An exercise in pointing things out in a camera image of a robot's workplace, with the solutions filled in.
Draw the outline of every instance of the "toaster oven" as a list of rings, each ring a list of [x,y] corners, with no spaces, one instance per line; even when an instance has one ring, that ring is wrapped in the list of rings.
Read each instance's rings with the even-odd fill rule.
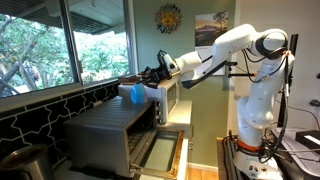
[[[157,125],[156,102],[115,97],[65,121],[72,170],[175,179],[183,131]]]

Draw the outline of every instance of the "wall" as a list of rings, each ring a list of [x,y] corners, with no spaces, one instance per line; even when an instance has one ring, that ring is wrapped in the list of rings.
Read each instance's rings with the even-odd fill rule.
[[[194,19],[197,14],[228,11],[228,28],[234,24],[235,0],[134,0],[135,27],[139,71],[146,66],[159,66],[157,53],[166,51],[172,58],[194,51]],[[156,29],[155,14],[161,5],[176,4],[181,9],[182,24],[171,34],[161,34]],[[194,125],[194,150],[191,163],[217,166],[216,138],[224,137],[228,114],[229,79],[213,76],[192,90],[181,90],[182,100],[192,100],[192,120]]]
[[[57,96],[0,113],[0,161],[32,144],[46,144],[52,165],[67,151],[63,122],[118,94],[118,81]]]
[[[316,79],[319,73],[319,17],[320,11],[318,0],[241,0],[237,1],[236,26],[244,23],[252,24],[257,31],[269,28],[280,28],[288,33],[289,39],[292,34],[299,34],[296,60],[293,69],[293,84],[289,97],[289,106],[308,110],[318,116],[319,108],[312,107],[309,102],[312,99],[320,99],[320,83]],[[245,69],[243,57],[238,53],[239,67]],[[250,69],[256,72],[260,64],[251,64]],[[233,78],[234,98],[230,101],[233,106],[229,111],[230,121],[228,129],[237,132],[236,103],[239,97],[246,96],[250,92],[251,82],[248,78]],[[274,119],[278,119],[279,103],[275,103]],[[317,129],[315,118],[307,112],[289,108],[288,127]]]

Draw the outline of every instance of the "floor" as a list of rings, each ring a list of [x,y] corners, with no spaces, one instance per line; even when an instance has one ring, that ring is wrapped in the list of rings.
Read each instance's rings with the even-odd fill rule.
[[[188,180],[219,180],[218,172],[188,168]]]

